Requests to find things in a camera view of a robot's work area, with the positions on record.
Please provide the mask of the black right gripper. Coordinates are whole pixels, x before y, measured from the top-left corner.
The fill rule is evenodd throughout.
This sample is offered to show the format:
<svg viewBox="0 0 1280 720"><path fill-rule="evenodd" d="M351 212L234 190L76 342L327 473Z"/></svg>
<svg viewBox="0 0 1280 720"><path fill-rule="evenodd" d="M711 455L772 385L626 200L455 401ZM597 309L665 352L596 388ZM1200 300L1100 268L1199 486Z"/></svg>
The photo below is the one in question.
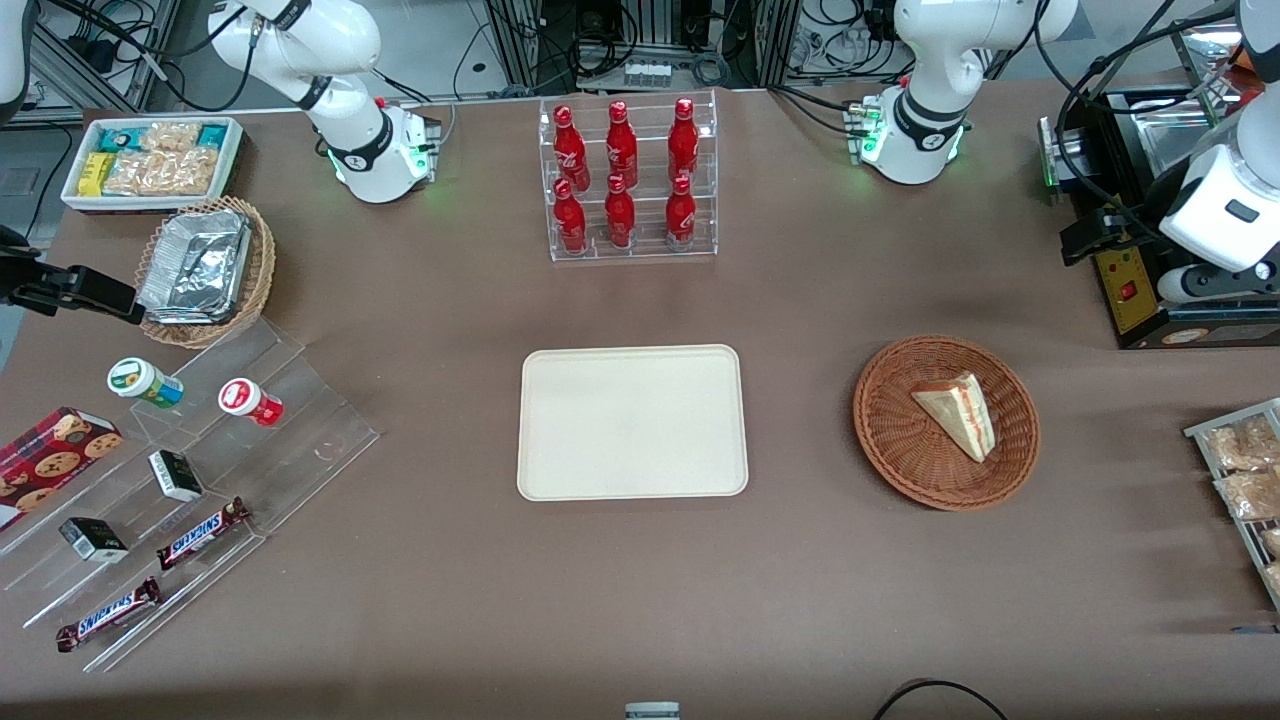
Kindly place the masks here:
<svg viewBox="0 0 1280 720"><path fill-rule="evenodd" d="M60 310L86 310L140 325L145 307L132 286L90 266L45 266L26 237L1 227L1 304L44 316ZM46 282L52 288L45 287Z"/></svg>

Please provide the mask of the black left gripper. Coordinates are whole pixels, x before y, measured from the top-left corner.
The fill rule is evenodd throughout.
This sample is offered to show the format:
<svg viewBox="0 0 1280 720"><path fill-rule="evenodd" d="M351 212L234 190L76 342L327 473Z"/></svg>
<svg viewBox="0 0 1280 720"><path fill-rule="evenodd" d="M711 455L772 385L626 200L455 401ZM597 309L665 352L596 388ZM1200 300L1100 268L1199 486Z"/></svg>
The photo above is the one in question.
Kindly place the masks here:
<svg viewBox="0 0 1280 720"><path fill-rule="evenodd" d="M1119 199L1103 202L1092 211L1092 227L1068 227L1061 231L1061 259L1074 266L1100 252L1138 252L1153 266L1179 264L1179 247L1166 238L1158 224L1169 213L1171 199L1147 199L1124 206Z"/></svg>

